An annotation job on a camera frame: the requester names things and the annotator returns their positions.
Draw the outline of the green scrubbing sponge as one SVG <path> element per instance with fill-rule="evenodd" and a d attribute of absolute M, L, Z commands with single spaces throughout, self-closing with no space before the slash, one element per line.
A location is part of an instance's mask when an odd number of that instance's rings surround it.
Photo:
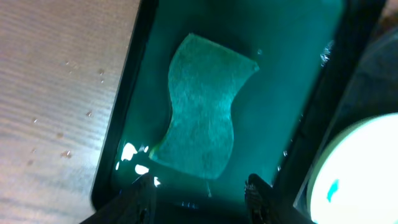
<path fill-rule="evenodd" d="M 256 61 L 188 34 L 169 66 L 170 124 L 149 157 L 188 175 L 217 179 L 233 151 L 233 101 L 258 71 Z"/>

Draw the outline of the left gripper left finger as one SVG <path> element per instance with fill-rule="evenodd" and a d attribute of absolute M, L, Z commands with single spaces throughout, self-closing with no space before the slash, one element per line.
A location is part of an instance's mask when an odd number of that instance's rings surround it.
<path fill-rule="evenodd" d="M 154 177 L 146 173 L 80 224 L 153 224 L 155 210 Z"/>

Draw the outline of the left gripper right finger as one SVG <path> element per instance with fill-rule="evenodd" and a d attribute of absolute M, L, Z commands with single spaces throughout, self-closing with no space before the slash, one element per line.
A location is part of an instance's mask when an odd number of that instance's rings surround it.
<path fill-rule="evenodd" d="M 250 224 L 313 224 L 257 174 L 245 181 L 244 201 Z"/>

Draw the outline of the pale green plate front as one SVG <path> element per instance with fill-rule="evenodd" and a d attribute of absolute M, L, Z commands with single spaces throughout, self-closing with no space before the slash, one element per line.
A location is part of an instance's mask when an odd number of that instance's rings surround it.
<path fill-rule="evenodd" d="M 397 114 L 364 119 L 336 135 L 313 167 L 314 223 L 397 223 Z"/>

